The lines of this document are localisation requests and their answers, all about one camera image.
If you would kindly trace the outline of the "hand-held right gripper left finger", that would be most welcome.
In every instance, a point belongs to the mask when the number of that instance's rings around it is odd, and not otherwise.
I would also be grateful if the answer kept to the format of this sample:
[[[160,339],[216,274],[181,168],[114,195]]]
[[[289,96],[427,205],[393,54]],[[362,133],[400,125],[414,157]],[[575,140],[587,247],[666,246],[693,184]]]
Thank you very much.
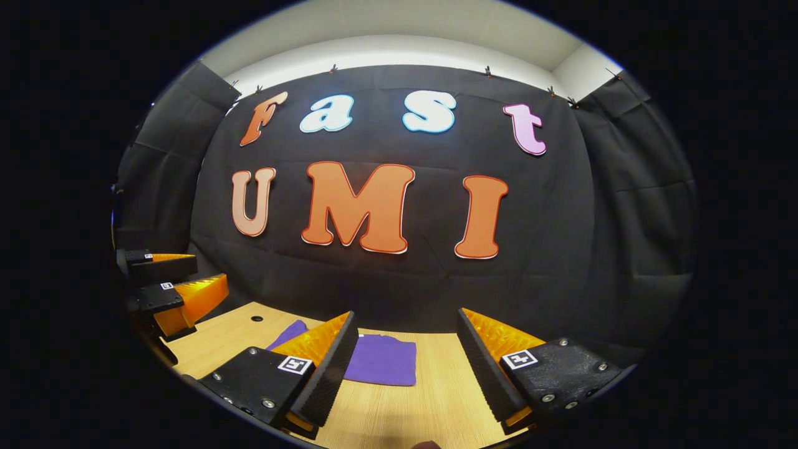
[[[355,314],[346,312],[272,350],[248,347],[198,384],[260,423],[314,440],[330,416],[357,339]]]

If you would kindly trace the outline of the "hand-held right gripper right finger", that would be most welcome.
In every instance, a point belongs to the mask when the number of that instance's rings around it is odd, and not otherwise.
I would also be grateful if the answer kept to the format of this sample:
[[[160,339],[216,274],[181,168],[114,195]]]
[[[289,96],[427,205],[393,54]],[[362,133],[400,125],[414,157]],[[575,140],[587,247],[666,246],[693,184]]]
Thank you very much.
[[[558,425],[624,378],[622,367],[575,339],[544,341],[469,309],[457,312],[457,337],[506,435]]]

